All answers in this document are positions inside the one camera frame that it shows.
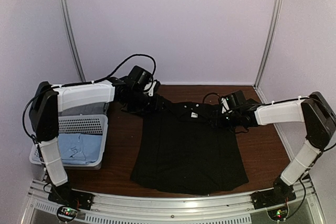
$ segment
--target robotic arm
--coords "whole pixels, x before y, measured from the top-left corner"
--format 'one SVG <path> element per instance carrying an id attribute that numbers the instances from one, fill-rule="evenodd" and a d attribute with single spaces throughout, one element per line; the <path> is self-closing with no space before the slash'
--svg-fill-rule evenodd
<path id="1" fill-rule="evenodd" d="M 40 155 L 53 184 L 49 200 L 68 206 L 90 209 L 92 194 L 71 189 L 58 149 L 58 112 L 80 105 L 97 102 L 120 102 L 127 111 L 135 114 L 158 111 L 162 107 L 161 96 L 155 94 L 160 83 L 151 81 L 152 75 L 135 66 L 128 76 L 111 77 L 98 83 L 74 86 L 51 86 L 42 82 L 33 101 L 29 118 L 36 134 Z M 280 122 L 304 122 L 306 141 L 292 162 L 274 182 L 274 189 L 254 193 L 255 208 L 283 203 L 286 198 L 295 199 L 292 185 L 309 170 L 322 155 L 333 136 L 335 115 L 324 97 L 314 92 L 305 98 L 284 102 L 260 104 L 246 100 L 241 91 L 221 98 L 222 115 L 216 125 L 257 127 Z"/>

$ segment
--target folded blue clothing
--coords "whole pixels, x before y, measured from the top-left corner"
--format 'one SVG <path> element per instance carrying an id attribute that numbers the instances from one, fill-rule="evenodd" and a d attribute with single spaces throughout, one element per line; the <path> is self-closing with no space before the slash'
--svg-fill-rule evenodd
<path id="1" fill-rule="evenodd" d="M 64 164 L 86 165 L 98 160 L 101 135 L 59 134 L 58 146 Z"/>

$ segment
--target vertical metal post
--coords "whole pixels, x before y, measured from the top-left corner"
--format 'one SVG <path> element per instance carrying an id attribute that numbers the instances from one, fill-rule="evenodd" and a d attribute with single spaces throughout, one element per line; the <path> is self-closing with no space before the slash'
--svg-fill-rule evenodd
<path id="1" fill-rule="evenodd" d="M 257 79 L 254 84 L 255 89 L 259 88 L 262 76 L 265 72 L 266 63 L 269 57 L 269 53 L 270 53 L 273 39 L 274 39 L 275 30 L 278 24 L 281 6 L 282 6 L 282 0 L 274 0 L 273 13 L 272 13 L 271 23 L 269 26 L 268 36 L 267 36 L 267 40 L 266 40 L 266 44 L 264 48 L 264 54 L 263 54 L 263 57 L 260 63 Z"/>
<path id="2" fill-rule="evenodd" d="M 78 51 L 75 43 L 75 38 L 74 38 L 74 33 L 72 31 L 72 26 L 70 22 L 70 16 L 69 16 L 69 10 L 68 10 L 68 5 L 67 5 L 67 0 L 60 0 L 61 3 L 61 9 L 63 13 L 63 19 L 64 19 L 64 24 L 65 24 L 65 29 L 66 29 L 66 34 L 68 37 L 69 45 L 70 45 L 70 50 L 71 54 L 75 63 L 76 71 L 79 76 L 80 81 L 85 82 L 85 76 L 83 72 L 82 65 L 80 63 L 80 59 L 78 56 Z"/>

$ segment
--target white wall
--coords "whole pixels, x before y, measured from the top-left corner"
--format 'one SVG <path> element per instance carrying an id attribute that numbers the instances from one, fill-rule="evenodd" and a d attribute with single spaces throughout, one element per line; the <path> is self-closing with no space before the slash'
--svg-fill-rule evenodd
<path id="1" fill-rule="evenodd" d="M 78 81 L 58 0 L 0 0 L 0 80 L 0 222 L 17 223 L 40 173 L 28 160 L 22 110 L 41 81 Z"/>
<path id="2" fill-rule="evenodd" d="M 261 90 L 269 101 L 320 91 L 336 111 L 335 56 L 336 0 L 283 0 Z M 288 123 L 282 129 L 296 154 L 306 136 L 304 126 Z M 335 163 L 336 148 L 311 171 L 327 223 L 336 219 Z"/>
<path id="3" fill-rule="evenodd" d="M 68 0 L 87 79 L 133 53 L 157 60 L 163 83 L 253 84 L 274 0 Z M 147 59 L 130 62 L 151 70 Z"/>

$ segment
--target laundry basket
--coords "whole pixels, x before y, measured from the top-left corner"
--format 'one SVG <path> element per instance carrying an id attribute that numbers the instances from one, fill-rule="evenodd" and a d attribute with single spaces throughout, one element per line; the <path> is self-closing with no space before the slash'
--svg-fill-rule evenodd
<path id="1" fill-rule="evenodd" d="M 96 162 L 86 165 L 70 165 L 64 164 L 66 169 L 87 169 L 99 170 L 101 161 L 105 150 L 108 118 L 106 115 L 72 115 L 72 116 L 59 116 L 59 133 L 82 133 L 102 135 L 99 158 Z M 35 145 L 32 146 L 30 151 L 29 160 L 32 164 L 40 165 L 38 151 Z"/>

